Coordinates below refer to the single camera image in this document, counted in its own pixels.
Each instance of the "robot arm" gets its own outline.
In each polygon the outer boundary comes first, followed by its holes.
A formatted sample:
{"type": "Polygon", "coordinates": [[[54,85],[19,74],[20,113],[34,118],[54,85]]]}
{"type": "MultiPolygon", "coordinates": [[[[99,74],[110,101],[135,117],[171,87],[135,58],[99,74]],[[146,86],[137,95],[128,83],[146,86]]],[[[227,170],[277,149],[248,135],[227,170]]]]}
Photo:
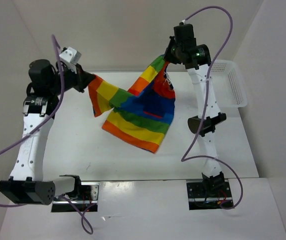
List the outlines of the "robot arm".
{"type": "MultiPolygon", "coordinates": [[[[198,115],[190,117],[187,121],[190,131],[197,133],[201,122],[201,116],[205,106],[207,92],[207,72],[211,64],[211,56],[206,45],[197,45],[194,37],[193,26],[181,22],[174,27],[174,36],[170,36],[170,42],[164,58],[173,64],[184,64],[192,80],[197,99],[198,115]]],[[[208,84],[208,101],[203,125],[197,138],[202,154],[217,157],[215,147],[216,125],[226,120],[226,114],[221,113],[214,94],[212,82],[208,84]]],[[[210,158],[206,159],[202,171],[205,192],[209,195],[216,193],[224,184],[224,174],[220,164],[210,158]]]]}
{"type": "MultiPolygon", "coordinates": [[[[95,75],[83,71],[78,60],[81,54],[64,48],[59,55],[63,63],[64,91],[71,88],[83,93],[95,75]]],[[[44,121],[56,108],[61,90],[60,76],[48,60],[39,59],[29,65],[31,83],[26,89],[23,103],[23,135],[44,121]]],[[[76,175],[64,175],[53,181],[43,181],[43,158],[47,139],[55,116],[24,141],[8,180],[0,181],[0,192],[15,204],[49,205],[54,197],[68,194],[71,198],[80,193],[81,180],[76,175]]]]}

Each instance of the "plastic basket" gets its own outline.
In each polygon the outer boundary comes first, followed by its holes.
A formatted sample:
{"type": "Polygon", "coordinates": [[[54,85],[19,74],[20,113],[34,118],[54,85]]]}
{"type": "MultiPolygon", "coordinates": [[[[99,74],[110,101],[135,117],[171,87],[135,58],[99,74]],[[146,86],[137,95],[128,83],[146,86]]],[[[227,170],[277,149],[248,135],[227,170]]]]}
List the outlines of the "plastic basket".
{"type": "Polygon", "coordinates": [[[210,75],[219,107],[241,108],[248,104],[244,78],[235,62],[216,60],[210,75]]]}

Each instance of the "striped towel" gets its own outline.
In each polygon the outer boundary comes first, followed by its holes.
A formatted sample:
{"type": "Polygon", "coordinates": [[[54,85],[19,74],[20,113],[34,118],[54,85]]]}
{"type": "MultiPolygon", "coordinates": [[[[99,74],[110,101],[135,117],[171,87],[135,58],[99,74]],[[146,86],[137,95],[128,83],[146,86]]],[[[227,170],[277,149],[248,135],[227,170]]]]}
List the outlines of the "striped towel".
{"type": "Polygon", "coordinates": [[[174,117],[175,92],[163,56],[155,59],[126,91],[99,76],[88,85],[94,116],[113,109],[102,129],[156,153],[174,117]]]}

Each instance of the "white table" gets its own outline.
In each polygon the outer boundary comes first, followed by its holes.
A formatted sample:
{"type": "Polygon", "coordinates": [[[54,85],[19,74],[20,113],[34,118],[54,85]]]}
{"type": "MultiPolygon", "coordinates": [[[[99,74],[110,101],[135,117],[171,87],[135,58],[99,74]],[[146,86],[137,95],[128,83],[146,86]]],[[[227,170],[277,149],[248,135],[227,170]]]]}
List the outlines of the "white table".
{"type": "MultiPolygon", "coordinates": [[[[230,179],[233,199],[240,196],[230,179]]],[[[89,236],[76,212],[51,206],[8,208],[0,240],[286,240],[265,178],[244,178],[244,198],[233,210],[189,210],[186,181],[102,182],[98,212],[87,213],[89,236]]]]}
{"type": "MultiPolygon", "coordinates": [[[[128,89],[140,72],[99,72],[103,79],[128,89]]],[[[194,135],[189,117],[197,115],[197,103],[187,72],[170,72],[176,93],[174,120],[156,154],[129,145],[101,129],[108,114],[94,118],[87,90],[65,93],[50,131],[45,156],[44,180],[75,174],[88,181],[200,179],[202,159],[182,163],[181,157],[194,135]]],[[[222,109],[227,120],[216,127],[219,159],[231,165],[241,178],[257,178],[258,172],[236,108],[222,109]]],[[[198,145],[190,156],[199,155],[198,145]]],[[[223,166],[226,178],[234,178],[223,166]]]]}

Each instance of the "green stripe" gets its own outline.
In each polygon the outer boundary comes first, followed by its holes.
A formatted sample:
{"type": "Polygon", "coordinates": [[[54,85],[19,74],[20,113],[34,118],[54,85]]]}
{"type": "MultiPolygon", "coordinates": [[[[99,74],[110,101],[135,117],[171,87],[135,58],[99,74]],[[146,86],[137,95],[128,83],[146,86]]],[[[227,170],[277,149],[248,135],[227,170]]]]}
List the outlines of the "green stripe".
{"type": "Polygon", "coordinates": [[[128,91],[119,88],[109,101],[109,104],[110,106],[119,108],[122,103],[126,102],[128,98],[132,96],[133,96],[132,93],[129,93],[128,91]]]}
{"type": "Polygon", "coordinates": [[[170,125],[167,123],[138,116],[128,111],[119,110],[115,108],[113,109],[113,111],[119,113],[122,118],[124,118],[127,122],[130,122],[137,127],[150,130],[151,132],[166,134],[170,127],[170,125]]]}
{"type": "Polygon", "coordinates": [[[150,64],[150,66],[153,67],[157,73],[159,73],[164,67],[164,64],[165,60],[163,56],[159,56],[150,64]]]}

